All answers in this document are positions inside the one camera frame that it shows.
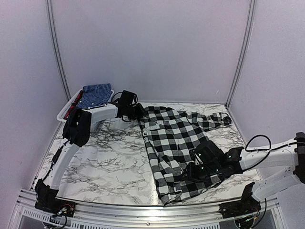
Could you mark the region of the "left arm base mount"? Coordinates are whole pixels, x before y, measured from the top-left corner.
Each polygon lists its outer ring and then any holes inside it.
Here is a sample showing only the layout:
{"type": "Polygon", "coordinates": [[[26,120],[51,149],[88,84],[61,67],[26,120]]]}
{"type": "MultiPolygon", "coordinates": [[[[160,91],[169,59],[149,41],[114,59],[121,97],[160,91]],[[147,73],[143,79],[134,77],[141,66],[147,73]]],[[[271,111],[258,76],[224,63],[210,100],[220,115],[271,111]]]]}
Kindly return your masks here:
{"type": "Polygon", "coordinates": [[[54,203],[50,203],[49,205],[44,205],[41,202],[35,203],[35,208],[52,213],[53,215],[58,215],[59,211],[63,208],[66,208],[66,210],[63,212],[65,216],[67,217],[73,217],[75,212],[76,203],[72,201],[65,201],[61,199],[55,199],[54,203]]]}

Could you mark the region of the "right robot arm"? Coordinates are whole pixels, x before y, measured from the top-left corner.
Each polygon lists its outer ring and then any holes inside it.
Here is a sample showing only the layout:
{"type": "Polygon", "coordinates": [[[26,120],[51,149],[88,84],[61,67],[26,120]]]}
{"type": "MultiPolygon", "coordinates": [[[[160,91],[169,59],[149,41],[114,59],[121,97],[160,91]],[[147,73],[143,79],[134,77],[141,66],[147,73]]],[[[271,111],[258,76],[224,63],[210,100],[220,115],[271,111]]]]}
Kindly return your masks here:
{"type": "Polygon", "coordinates": [[[262,148],[236,147],[224,153],[213,141],[199,144],[190,151],[193,160],[182,173],[184,180],[219,184],[232,175],[265,167],[284,169],[260,181],[245,186],[241,199],[220,205],[223,218],[250,214],[261,209],[261,201],[305,181],[305,134],[262,148]]]}

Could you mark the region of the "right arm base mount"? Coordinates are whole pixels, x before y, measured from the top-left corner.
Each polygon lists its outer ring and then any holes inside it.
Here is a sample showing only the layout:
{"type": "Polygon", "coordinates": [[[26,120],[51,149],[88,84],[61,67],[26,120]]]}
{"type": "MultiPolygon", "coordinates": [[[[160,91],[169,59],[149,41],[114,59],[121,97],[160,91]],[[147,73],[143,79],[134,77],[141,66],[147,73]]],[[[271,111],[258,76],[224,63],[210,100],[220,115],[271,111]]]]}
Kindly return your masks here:
{"type": "Polygon", "coordinates": [[[257,201],[231,201],[222,203],[219,206],[219,213],[224,219],[230,217],[238,217],[241,215],[246,215],[261,210],[261,205],[257,201]]]}

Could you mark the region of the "black white checked shirt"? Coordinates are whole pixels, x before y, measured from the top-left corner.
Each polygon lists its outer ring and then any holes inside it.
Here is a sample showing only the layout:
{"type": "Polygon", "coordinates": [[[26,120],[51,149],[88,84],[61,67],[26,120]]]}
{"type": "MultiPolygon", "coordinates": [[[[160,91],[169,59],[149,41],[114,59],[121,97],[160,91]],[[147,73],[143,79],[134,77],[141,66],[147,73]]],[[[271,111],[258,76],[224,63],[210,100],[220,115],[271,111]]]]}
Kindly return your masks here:
{"type": "Polygon", "coordinates": [[[138,118],[158,198],[164,204],[181,202],[206,192],[224,180],[220,174],[195,183],[183,179],[183,171],[194,162],[190,151],[208,141],[205,132],[232,123],[226,113],[200,114],[169,107],[148,106],[138,118]]]}

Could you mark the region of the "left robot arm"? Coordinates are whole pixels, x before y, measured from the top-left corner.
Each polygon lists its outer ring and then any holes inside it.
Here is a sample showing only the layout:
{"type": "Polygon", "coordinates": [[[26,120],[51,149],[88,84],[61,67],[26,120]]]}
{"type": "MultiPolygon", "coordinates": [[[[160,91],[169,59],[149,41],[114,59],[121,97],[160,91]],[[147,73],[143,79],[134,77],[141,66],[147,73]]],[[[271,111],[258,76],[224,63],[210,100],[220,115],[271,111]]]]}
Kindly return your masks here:
{"type": "Polygon", "coordinates": [[[136,94],[122,91],[120,98],[97,108],[74,107],[66,121],[62,134],[62,146],[52,158],[51,166],[44,178],[35,186],[35,208],[59,215],[72,215],[75,202],[57,198],[64,172],[71,159],[86,145],[90,138],[91,126],[100,121],[112,118],[127,118],[127,122],[142,117],[143,106],[138,103],[136,94]]]}

